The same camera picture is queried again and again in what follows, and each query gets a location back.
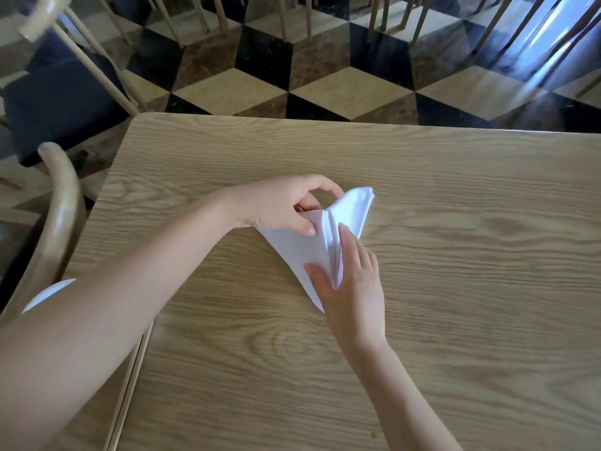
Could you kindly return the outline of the white cloth napkin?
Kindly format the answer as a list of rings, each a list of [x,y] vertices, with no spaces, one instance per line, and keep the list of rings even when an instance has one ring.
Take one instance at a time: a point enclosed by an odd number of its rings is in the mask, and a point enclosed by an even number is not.
[[[300,212],[301,217],[316,229],[314,236],[301,235],[293,230],[259,228],[259,233],[286,262],[320,311],[323,307],[305,265],[320,266],[333,287],[338,288],[343,274],[339,225],[347,226],[360,238],[373,199],[372,188],[355,188],[324,210]]]

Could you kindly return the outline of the person's right forearm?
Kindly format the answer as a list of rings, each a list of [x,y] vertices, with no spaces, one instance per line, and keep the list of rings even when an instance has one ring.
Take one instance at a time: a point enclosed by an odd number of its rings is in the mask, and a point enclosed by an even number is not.
[[[342,352],[374,407],[389,451],[463,451],[387,341],[343,345]]]

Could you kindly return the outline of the wooden chair with dark seat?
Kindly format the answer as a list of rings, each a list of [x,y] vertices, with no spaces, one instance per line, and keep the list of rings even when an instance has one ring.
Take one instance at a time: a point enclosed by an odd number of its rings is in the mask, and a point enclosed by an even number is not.
[[[72,0],[20,0],[19,34],[40,40],[26,74],[2,90],[21,166],[42,162],[39,146],[68,150],[148,110],[107,50],[70,7]]]

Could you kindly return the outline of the person's left forearm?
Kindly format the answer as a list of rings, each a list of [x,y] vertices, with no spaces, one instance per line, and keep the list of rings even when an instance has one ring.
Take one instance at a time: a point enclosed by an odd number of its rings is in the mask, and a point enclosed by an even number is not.
[[[0,451],[45,447],[235,225],[221,191],[0,327]]]

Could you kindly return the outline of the wooden chair with curved backrest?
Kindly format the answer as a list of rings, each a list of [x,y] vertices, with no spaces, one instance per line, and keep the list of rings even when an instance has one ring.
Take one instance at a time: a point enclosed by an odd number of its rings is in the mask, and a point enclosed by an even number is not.
[[[71,160],[56,143],[42,143],[37,152],[49,170],[52,196],[48,212],[0,279],[0,327],[60,282],[85,226],[85,201]]]

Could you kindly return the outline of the person's right hand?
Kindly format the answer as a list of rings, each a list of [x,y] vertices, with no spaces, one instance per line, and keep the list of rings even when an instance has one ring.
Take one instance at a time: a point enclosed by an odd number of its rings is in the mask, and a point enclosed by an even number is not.
[[[372,279],[355,277],[355,235],[339,225],[343,274],[334,301],[320,301],[327,324],[344,355],[373,352],[387,344],[385,336],[385,296],[376,255],[372,257]]]

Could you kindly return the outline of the person's left hand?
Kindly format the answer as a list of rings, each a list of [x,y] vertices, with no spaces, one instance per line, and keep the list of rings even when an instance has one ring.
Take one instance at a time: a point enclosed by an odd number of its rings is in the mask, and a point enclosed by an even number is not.
[[[223,199],[234,216],[236,227],[265,227],[270,212],[308,212],[320,210],[313,190],[330,193],[336,199],[343,196],[342,188],[324,175],[291,175],[253,181],[227,188]]]

